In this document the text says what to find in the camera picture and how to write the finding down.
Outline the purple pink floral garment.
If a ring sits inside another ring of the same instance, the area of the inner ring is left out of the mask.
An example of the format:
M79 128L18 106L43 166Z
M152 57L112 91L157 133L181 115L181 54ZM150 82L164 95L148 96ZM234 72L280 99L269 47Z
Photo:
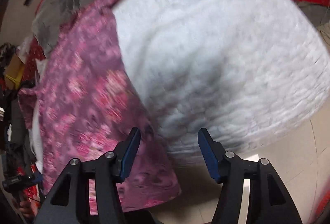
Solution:
M132 170L118 185L128 212L168 202L181 188L125 72L112 12L116 1L95 0L61 26L40 84L22 89L18 102L27 127L39 121L45 192L69 160L97 159L139 128Z

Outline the yellow cardboard box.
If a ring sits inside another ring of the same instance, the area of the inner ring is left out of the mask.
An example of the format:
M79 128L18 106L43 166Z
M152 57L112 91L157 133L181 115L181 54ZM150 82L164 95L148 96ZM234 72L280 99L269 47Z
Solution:
M25 64L14 54L5 70L5 83L9 90L18 89L24 69Z

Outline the white quilted bedspread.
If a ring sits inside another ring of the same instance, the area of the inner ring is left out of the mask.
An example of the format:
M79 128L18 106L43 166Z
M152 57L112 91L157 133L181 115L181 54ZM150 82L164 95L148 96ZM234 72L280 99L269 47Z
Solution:
M176 165L197 132L243 153L271 144L329 96L329 53L292 0L118 0L125 71Z

